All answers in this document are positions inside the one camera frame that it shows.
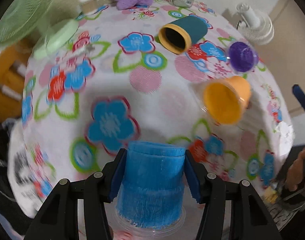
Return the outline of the person's right hand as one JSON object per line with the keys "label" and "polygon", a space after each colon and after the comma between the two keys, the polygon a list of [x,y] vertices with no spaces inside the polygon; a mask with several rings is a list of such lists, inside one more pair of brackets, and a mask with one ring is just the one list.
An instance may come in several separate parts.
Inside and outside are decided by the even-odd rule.
{"label": "person's right hand", "polygon": [[285,180],[285,187],[294,192],[305,177],[305,147],[299,152],[297,159],[289,167]]}

